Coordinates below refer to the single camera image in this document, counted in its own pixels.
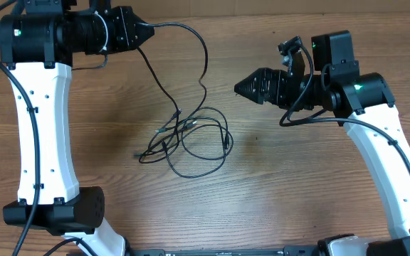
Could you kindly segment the black usb cable grey plug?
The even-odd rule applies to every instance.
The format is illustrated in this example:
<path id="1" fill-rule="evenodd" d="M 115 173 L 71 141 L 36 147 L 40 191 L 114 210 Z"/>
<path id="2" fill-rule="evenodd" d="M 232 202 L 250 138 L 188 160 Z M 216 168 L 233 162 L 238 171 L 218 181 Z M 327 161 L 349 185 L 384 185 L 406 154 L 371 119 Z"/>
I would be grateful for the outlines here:
<path id="1" fill-rule="evenodd" d="M 156 138 L 151 154 L 159 154 L 174 174 L 185 179 L 218 171 L 234 144 L 225 115 L 215 107 L 200 107 L 188 117 L 175 114 L 156 131 Z"/>

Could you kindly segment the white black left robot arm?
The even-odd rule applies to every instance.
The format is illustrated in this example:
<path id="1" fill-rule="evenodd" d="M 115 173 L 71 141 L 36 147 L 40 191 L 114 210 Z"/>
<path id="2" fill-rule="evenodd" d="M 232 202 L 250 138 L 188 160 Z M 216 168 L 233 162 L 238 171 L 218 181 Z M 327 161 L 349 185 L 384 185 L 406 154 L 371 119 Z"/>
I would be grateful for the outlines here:
<path id="1" fill-rule="evenodd" d="M 21 175 L 8 225 L 46 230 L 72 240 L 87 255 L 128 255 L 127 240 L 105 219 L 98 186 L 80 186 L 73 168 L 68 96 L 73 54 L 110 55 L 154 35 L 130 6 L 91 1 L 20 1 L 0 20 L 0 54 L 16 99 Z"/>

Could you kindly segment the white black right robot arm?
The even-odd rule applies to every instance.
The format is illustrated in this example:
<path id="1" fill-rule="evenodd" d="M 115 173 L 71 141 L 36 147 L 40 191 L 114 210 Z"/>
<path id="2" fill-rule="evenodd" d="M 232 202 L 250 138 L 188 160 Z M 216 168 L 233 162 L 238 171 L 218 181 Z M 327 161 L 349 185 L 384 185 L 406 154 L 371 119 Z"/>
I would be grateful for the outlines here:
<path id="1" fill-rule="evenodd" d="M 316 245 L 285 246 L 282 255 L 410 255 L 410 146 L 395 98 L 379 73 L 361 74 L 349 31 L 278 47 L 283 68 L 259 68 L 235 85 L 257 104 L 284 110 L 282 127 L 333 122 L 343 127 L 362 155 L 387 217 L 389 238 L 354 234 L 321 239 Z"/>

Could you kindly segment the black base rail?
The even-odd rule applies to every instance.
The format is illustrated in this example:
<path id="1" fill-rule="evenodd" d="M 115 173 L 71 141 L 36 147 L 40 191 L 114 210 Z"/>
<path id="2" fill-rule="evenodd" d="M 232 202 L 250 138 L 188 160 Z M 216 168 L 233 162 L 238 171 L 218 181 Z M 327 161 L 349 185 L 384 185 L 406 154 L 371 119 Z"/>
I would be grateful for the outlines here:
<path id="1" fill-rule="evenodd" d="M 126 252 L 129 256 L 340 256 L 366 255 L 367 248 L 374 239 L 359 238 L 354 234 L 336 235 L 321 239 L 316 245 L 286 245 L 271 249 L 238 250 L 177 250 L 162 249 L 134 250 Z"/>

